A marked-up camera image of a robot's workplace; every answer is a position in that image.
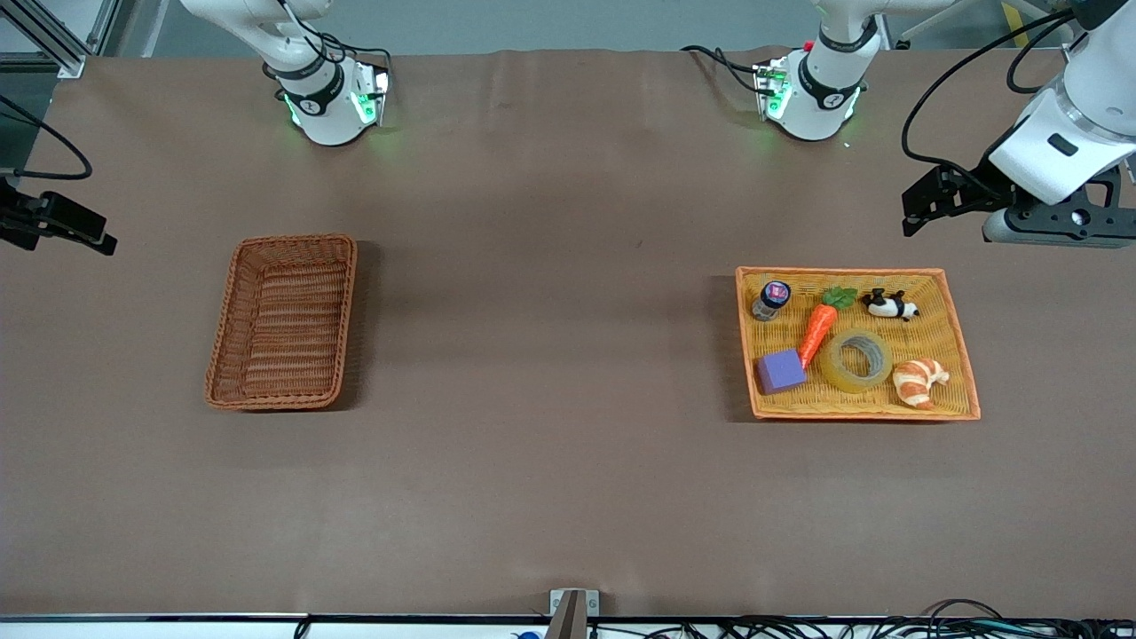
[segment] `toy carrot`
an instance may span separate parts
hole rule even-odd
[[[809,362],[820,348],[820,342],[825,340],[829,329],[836,323],[836,312],[843,310],[855,304],[855,289],[842,289],[833,287],[825,291],[820,298],[820,304],[812,309],[809,316],[809,324],[804,329],[804,338],[801,339],[801,348],[796,349],[801,356],[801,368],[808,370]]]

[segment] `roll of tape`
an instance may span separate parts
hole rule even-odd
[[[868,375],[861,377],[844,366],[841,351],[854,348],[868,358]],[[844,392],[863,392],[884,382],[892,372],[892,348],[883,338],[863,329],[849,329],[828,340],[820,352],[820,373]]]

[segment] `croissant toy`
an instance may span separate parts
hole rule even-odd
[[[930,387],[935,382],[945,384],[950,379],[951,374],[943,370],[942,364],[926,358],[904,362],[892,373],[892,381],[895,382],[900,399],[909,406],[924,410],[935,407],[930,400]]]

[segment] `blue cube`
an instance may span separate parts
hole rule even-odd
[[[758,377],[762,395],[786,391],[805,382],[804,368],[796,349],[770,352],[758,359]]]

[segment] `brown tabletop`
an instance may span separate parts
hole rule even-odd
[[[1010,56],[913,144],[977,159]],[[258,60],[91,60],[49,121],[94,176],[24,190],[120,244],[0,247],[0,608],[1130,615],[1136,250],[902,238],[900,125],[960,57],[882,55],[821,143],[687,55],[398,59],[390,128],[337,149]],[[362,243],[337,409],[207,407],[233,247],[332,231]],[[983,420],[757,423],[738,265],[944,267]]]

